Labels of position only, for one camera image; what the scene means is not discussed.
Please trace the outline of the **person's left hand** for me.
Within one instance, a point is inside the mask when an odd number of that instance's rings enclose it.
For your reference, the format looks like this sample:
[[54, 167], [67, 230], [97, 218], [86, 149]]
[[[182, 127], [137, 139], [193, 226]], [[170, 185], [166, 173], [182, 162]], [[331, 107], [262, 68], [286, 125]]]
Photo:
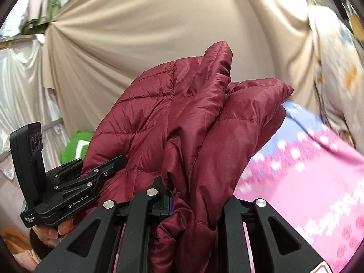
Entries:
[[56, 228], [49, 227], [45, 224], [40, 224], [32, 227], [32, 231], [37, 235], [41, 242], [48, 247], [54, 248], [57, 246], [66, 236], [74, 230], [75, 225], [73, 223], [73, 217], [60, 223]]

